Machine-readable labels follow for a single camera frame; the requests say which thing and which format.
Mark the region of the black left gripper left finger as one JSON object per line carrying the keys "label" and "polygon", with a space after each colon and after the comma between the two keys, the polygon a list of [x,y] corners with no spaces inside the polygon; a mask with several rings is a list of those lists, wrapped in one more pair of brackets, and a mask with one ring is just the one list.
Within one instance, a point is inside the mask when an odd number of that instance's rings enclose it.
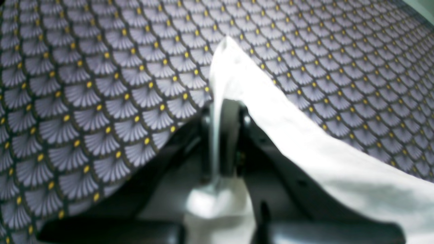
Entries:
{"label": "black left gripper left finger", "polygon": [[110,197],[73,217],[49,221],[37,235],[47,244],[184,244],[186,198],[209,179],[206,105],[161,151]]}

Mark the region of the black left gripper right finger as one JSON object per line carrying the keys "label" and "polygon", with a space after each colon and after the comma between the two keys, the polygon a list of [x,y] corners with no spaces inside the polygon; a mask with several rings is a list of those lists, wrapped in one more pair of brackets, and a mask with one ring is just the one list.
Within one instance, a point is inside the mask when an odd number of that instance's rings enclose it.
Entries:
{"label": "black left gripper right finger", "polygon": [[346,207],[285,157],[241,102],[219,113],[219,172],[244,180],[253,244],[404,244],[402,228]]}

